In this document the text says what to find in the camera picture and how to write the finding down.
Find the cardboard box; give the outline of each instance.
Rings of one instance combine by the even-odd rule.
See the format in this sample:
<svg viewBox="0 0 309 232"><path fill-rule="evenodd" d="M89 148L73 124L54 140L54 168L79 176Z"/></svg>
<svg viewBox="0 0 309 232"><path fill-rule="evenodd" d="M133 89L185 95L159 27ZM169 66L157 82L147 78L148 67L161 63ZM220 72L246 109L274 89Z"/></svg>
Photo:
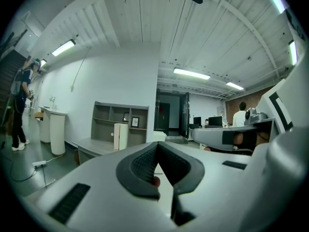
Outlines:
<svg viewBox="0 0 309 232"><path fill-rule="evenodd" d="M34 113L34 117L35 117L35 118L43 118L43 113L41 113L41 112L35 112L35 113Z"/></svg>

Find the curved white table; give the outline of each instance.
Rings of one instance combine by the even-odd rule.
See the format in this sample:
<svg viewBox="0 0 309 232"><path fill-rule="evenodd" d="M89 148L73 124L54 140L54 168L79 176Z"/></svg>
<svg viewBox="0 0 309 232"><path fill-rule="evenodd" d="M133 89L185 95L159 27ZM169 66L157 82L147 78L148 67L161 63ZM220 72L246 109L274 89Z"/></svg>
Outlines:
<svg viewBox="0 0 309 232"><path fill-rule="evenodd" d="M44 110L43 123L40 126L40 138L44 143L51 143L52 153L61 156L65 153L64 121L69 113L39 106Z"/></svg>

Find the black picture frame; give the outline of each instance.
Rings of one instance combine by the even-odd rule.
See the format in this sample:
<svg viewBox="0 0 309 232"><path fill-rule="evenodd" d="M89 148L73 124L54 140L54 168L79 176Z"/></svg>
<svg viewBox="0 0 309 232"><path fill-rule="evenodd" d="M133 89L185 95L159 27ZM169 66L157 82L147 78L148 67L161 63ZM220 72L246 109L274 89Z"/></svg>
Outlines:
<svg viewBox="0 0 309 232"><path fill-rule="evenodd" d="M140 124L140 117L132 117L131 127L138 128L139 124Z"/></svg>
<svg viewBox="0 0 309 232"><path fill-rule="evenodd" d="M127 122L127 123L129 122L129 113L128 112L124 113L124 118L122 119L122 121Z"/></svg>

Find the gray bookshelf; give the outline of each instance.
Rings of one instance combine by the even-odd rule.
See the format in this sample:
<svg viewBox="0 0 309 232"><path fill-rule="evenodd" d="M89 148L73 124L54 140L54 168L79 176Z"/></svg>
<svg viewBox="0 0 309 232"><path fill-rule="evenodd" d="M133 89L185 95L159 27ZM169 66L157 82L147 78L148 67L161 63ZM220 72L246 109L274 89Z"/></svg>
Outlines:
<svg viewBox="0 0 309 232"><path fill-rule="evenodd" d="M129 113L128 121L124 114ZM133 117L139 118L139 127L131 127ZM122 104L102 103L96 101L93 108L91 137L82 139L75 144L78 146L80 163L109 154L114 150L113 142L115 123L128 124L127 147L144 144L147 135L148 107Z"/></svg>

